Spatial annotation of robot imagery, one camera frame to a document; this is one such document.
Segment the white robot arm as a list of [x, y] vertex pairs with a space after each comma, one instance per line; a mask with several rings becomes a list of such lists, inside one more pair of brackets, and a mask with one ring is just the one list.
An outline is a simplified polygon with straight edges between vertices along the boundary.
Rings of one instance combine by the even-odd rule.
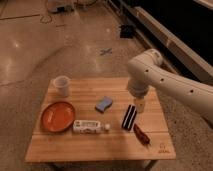
[[163, 57], [156, 49], [148, 49], [127, 63], [130, 75], [128, 91], [142, 99], [149, 87], [182, 102], [213, 125], [213, 86], [203, 84], [161, 68]]

